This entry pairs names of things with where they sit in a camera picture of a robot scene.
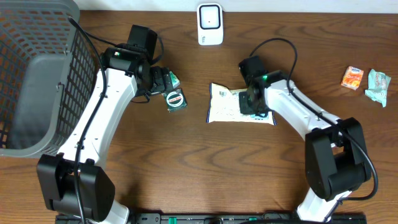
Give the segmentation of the green white packet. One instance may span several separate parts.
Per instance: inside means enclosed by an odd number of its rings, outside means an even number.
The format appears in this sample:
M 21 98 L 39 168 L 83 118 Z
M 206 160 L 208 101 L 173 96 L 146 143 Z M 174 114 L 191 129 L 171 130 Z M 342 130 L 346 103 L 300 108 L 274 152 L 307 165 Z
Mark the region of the green white packet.
M 176 89 L 180 85 L 180 80 L 172 71 L 169 71 L 169 75 L 172 81 L 172 87 L 173 89 Z

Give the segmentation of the dark green round-label packet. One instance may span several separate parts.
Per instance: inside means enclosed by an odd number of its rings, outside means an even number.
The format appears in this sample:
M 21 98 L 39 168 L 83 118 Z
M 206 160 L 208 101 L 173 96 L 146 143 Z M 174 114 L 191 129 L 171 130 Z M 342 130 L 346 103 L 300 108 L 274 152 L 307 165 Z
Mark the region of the dark green round-label packet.
M 182 110 L 187 107 L 187 101 L 181 88 L 163 93 L 162 96 L 169 112 Z

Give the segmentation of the large yellow snack bag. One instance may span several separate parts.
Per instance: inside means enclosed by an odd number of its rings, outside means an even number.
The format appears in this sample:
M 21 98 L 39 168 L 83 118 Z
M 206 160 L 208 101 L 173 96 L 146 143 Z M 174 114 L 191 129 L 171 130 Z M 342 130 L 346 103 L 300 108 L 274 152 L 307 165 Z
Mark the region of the large yellow snack bag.
M 230 90 L 227 87 L 215 83 L 210 84 L 210 104 L 206 122 L 244 122 L 264 123 L 276 125 L 273 112 L 266 114 L 242 114 L 239 108 L 239 94 L 246 89 Z

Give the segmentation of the orange small packet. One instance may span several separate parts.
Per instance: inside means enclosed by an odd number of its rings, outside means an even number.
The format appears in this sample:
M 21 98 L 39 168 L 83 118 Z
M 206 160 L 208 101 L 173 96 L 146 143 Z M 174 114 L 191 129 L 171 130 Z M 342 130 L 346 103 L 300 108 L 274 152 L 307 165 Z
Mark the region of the orange small packet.
M 357 90 L 360 86 L 364 71 L 353 66 L 348 66 L 343 75 L 341 86 Z

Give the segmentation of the light blue small packet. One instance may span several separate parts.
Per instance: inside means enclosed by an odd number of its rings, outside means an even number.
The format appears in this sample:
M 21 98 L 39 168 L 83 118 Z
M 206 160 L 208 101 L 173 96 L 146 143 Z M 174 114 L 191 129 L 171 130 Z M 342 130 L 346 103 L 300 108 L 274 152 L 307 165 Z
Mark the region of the light blue small packet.
M 368 89 L 364 93 L 371 100 L 379 102 L 384 108 L 387 105 L 387 91 L 390 82 L 391 77 L 371 69 L 368 75 Z

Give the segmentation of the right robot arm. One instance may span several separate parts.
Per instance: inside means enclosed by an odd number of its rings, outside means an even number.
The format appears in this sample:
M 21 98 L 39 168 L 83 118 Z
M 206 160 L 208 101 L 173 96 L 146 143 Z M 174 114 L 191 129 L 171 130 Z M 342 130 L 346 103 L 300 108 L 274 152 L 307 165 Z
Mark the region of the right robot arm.
M 282 70 L 268 72 L 258 56 L 239 63 L 247 90 L 239 94 L 242 114 L 277 113 L 305 141 L 305 175 L 310 186 L 297 208 L 299 219 L 325 222 L 341 199 L 371 178 L 363 129 L 340 119 L 305 96 Z

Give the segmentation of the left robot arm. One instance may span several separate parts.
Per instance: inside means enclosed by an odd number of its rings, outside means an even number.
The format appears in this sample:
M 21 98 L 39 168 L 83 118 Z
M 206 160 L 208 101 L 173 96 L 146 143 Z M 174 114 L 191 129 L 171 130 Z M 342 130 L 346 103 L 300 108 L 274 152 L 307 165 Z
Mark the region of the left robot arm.
M 43 155 L 37 175 L 49 210 L 72 215 L 80 223 L 127 223 L 129 209 L 115 199 L 105 173 L 109 145 L 127 105 L 173 90 L 169 69 L 154 57 L 161 41 L 148 27 L 133 25 L 125 44 L 97 56 L 95 88 L 77 126 L 54 156 Z

